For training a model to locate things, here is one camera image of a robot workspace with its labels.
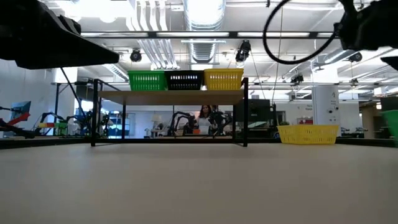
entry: plastic basket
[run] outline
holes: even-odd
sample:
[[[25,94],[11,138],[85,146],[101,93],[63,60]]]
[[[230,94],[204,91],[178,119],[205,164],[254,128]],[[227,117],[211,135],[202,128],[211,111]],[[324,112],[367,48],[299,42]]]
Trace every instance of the plastic basket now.
[[[338,125],[287,125],[278,126],[284,144],[334,144]]]
[[[165,90],[164,71],[129,71],[132,91]]]
[[[206,69],[205,81],[208,90],[239,90],[243,69]]]
[[[394,136],[396,145],[398,146],[398,110],[385,111],[382,112],[382,114],[386,120],[390,133]]]
[[[166,71],[169,90],[200,90],[203,71]]]

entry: black basket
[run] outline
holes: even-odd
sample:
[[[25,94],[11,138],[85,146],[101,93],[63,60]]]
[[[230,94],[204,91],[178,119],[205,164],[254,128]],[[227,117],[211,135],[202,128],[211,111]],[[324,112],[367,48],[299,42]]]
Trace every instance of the black basket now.
[[[200,90],[203,71],[165,71],[169,90]]]

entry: wooden shelf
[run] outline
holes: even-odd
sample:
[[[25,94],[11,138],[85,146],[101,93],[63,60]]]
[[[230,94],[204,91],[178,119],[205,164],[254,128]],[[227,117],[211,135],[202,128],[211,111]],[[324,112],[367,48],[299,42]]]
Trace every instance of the wooden shelf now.
[[[99,91],[98,96],[126,105],[236,105],[243,90]]]

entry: person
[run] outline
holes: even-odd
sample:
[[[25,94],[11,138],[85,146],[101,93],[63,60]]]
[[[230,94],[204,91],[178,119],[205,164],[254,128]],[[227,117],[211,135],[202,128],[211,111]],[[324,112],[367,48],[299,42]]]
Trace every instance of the person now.
[[[209,122],[209,117],[211,113],[211,106],[210,105],[203,105],[201,107],[199,118],[198,118],[198,125],[201,134],[211,134],[211,129],[216,129],[216,124],[211,124]]]

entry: green bin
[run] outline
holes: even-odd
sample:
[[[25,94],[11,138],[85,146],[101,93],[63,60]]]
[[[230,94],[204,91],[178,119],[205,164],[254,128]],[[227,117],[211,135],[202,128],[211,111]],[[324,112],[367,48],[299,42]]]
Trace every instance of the green bin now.
[[[132,91],[166,90],[164,71],[129,71]]]
[[[390,133],[396,140],[396,146],[398,146],[398,110],[390,110],[382,112],[384,119],[388,125]]]

